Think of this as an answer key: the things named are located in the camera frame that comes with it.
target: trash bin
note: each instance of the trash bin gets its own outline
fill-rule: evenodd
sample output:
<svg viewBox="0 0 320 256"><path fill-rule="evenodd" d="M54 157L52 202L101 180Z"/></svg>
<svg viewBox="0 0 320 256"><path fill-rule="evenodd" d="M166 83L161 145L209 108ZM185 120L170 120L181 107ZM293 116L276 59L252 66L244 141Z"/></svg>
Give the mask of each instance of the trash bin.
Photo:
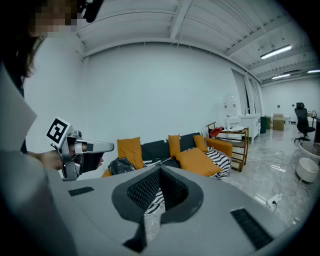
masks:
<svg viewBox="0 0 320 256"><path fill-rule="evenodd" d="M260 133L265 134L268 128L268 117L262 116L260 117L261 129Z"/></svg>

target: glossy floor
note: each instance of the glossy floor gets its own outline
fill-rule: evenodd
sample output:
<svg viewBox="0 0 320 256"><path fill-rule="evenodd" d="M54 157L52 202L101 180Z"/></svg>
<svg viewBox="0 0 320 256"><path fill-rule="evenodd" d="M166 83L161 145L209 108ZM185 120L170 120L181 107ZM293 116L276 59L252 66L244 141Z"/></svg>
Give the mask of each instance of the glossy floor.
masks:
<svg viewBox="0 0 320 256"><path fill-rule="evenodd" d="M249 144L242 172L231 170L230 177L223 179L262 204L275 194L282 194L277 208L270 210L288 227L303 221L320 195L320 175L312 183L300 183L310 192L298 185L296 165L300 158L310 158L298 141L294 143L300 135L294 124L285 124L284 131L268 129L254 139L253 145Z"/></svg>

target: white container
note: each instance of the white container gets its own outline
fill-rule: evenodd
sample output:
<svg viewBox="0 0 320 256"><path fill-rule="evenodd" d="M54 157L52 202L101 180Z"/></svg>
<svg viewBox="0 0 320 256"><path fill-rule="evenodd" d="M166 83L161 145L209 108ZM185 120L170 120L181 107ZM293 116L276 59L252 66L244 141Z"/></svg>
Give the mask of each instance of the white container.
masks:
<svg viewBox="0 0 320 256"><path fill-rule="evenodd" d="M296 173L306 182L313 182L319 172L319 166L309 158L300 158L296 166Z"/></svg>
<svg viewBox="0 0 320 256"><path fill-rule="evenodd" d="M224 96L224 111L225 115L235 117L237 115L238 106L236 104L235 96L227 94Z"/></svg>

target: white stool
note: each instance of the white stool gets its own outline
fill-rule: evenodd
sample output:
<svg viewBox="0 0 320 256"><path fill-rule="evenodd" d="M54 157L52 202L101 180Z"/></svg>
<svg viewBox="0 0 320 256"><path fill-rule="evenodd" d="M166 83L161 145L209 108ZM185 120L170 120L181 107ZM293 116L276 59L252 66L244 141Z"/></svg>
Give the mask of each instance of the white stool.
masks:
<svg viewBox="0 0 320 256"><path fill-rule="evenodd" d="M303 157L299 159L298 165L296 166L295 170L301 180L304 180L306 182L313 182L319 172L319 166L315 161Z"/></svg>

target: ceiling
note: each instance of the ceiling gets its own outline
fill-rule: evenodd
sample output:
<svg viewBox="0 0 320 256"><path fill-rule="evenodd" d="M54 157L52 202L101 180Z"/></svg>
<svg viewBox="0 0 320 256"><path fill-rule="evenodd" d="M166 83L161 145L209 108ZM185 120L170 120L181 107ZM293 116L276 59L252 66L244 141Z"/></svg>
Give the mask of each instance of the ceiling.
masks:
<svg viewBox="0 0 320 256"><path fill-rule="evenodd" d="M262 84L320 67L306 33L274 0L104 0L94 22L78 20L73 39L82 58L132 43L197 47L236 63ZM292 50L261 59L286 45Z"/></svg>

